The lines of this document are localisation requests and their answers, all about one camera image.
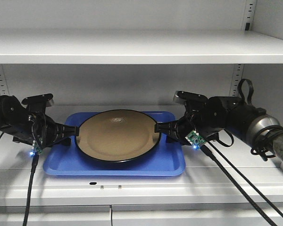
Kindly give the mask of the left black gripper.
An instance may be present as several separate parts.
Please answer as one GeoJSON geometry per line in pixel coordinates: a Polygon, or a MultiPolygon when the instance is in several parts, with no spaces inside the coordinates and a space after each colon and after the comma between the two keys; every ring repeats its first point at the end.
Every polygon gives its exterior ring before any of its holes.
{"type": "Polygon", "coordinates": [[[55,123],[45,114],[45,103],[27,104],[28,136],[13,136],[13,142],[32,145],[33,141],[40,148],[52,147],[54,144],[70,144],[72,136],[79,136],[79,127],[55,123]]]}

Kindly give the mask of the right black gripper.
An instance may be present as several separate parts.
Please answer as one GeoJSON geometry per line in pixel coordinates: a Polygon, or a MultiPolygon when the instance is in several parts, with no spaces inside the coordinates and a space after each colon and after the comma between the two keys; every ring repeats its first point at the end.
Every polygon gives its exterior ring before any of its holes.
{"type": "Polygon", "coordinates": [[[199,113],[200,109],[203,107],[203,103],[187,101],[184,103],[184,107],[185,113],[183,117],[177,121],[157,122],[154,126],[154,132],[163,133],[169,139],[178,141],[180,144],[189,144],[185,136],[192,130],[196,130],[202,136],[195,125],[194,119],[196,119],[197,113],[199,113]]]}

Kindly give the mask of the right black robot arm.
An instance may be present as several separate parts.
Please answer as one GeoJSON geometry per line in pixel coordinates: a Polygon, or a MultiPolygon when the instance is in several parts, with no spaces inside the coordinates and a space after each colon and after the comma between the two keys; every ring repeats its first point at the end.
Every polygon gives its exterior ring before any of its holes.
{"type": "Polygon", "coordinates": [[[211,97],[177,91],[174,101],[185,106],[184,116],[176,121],[156,123],[155,132],[166,134],[171,141],[195,149],[211,140],[220,141],[219,132],[237,137],[251,148],[253,155],[264,161],[278,157],[283,162],[283,127],[263,108],[251,101],[254,88],[251,80],[238,84],[238,97],[211,97]]]}

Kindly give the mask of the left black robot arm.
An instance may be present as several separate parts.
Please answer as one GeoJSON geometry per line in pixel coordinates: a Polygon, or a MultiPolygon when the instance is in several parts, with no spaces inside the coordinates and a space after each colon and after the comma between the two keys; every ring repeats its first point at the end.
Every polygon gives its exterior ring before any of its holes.
{"type": "Polygon", "coordinates": [[[12,135],[16,143],[36,145],[40,149],[62,143],[79,135],[79,128],[55,122],[45,114],[53,105],[53,95],[26,97],[21,102],[15,96],[0,96],[0,131],[12,135]]]}

